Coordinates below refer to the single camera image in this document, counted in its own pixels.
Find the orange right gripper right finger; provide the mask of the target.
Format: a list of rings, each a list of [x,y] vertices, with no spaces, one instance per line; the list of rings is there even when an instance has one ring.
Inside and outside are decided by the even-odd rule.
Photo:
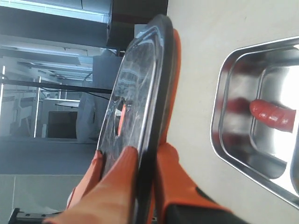
[[[212,202],[197,192],[197,184],[181,167],[178,153],[169,143],[163,143],[158,147],[154,183],[159,224],[166,223],[166,211],[171,205],[231,213],[229,209]]]

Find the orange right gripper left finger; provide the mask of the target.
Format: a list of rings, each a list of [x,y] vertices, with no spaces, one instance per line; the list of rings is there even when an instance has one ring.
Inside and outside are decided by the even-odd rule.
[[[138,151],[123,149],[95,188],[74,207],[45,219],[44,224],[129,224],[133,219]]]

